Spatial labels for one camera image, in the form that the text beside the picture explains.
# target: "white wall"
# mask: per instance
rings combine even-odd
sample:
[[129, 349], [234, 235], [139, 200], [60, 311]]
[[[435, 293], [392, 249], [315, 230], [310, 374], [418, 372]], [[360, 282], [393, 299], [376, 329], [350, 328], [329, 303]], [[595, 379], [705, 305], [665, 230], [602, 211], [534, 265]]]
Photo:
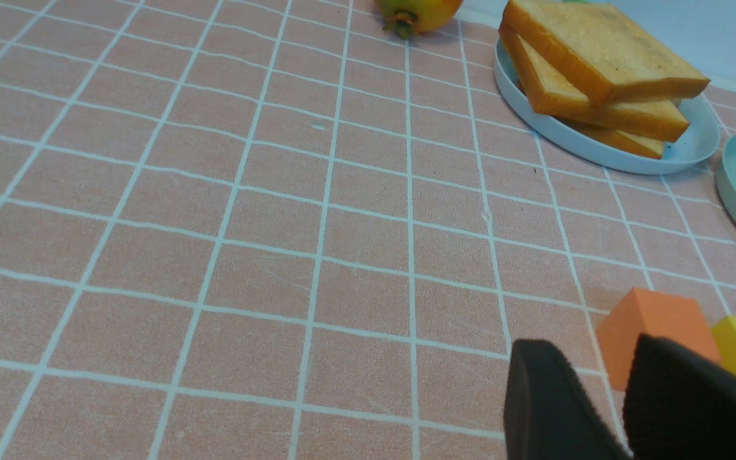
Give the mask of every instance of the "white wall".
[[[736, 82], [736, 0], [591, 1], [618, 6], [649, 34], [721, 86]], [[498, 26], [506, 3], [464, 0], [462, 10], [468, 20]]]

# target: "fruit stem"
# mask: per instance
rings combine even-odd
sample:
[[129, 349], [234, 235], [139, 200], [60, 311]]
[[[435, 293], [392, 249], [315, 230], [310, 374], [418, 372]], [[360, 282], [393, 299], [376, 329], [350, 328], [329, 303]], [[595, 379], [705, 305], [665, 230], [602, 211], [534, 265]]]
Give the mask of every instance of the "fruit stem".
[[385, 27], [382, 30], [389, 30], [400, 39], [407, 40], [415, 35], [414, 23], [417, 19], [417, 15], [412, 12], [400, 10], [394, 17], [385, 20]]

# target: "toast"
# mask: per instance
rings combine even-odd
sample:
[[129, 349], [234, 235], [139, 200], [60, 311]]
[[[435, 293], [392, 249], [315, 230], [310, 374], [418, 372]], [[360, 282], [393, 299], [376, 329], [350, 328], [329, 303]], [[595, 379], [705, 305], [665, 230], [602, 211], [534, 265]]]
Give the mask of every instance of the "toast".
[[500, 35], [535, 113], [668, 142], [677, 141], [689, 128], [689, 120], [672, 101], [622, 102], [593, 107], [584, 93], [572, 86], [513, 29], [503, 26]]
[[502, 27], [516, 31], [592, 105], [685, 99], [709, 79], [616, 6], [509, 0]]
[[640, 137], [634, 134], [619, 131], [617, 129], [601, 128], [599, 126], [586, 125], [569, 119], [560, 120], [564, 125], [569, 126], [579, 133], [591, 137], [604, 145], [611, 148], [619, 149], [633, 155], [660, 160], [663, 157], [663, 149], [665, 145], [661, 141], [649, 139], [648, 137]]

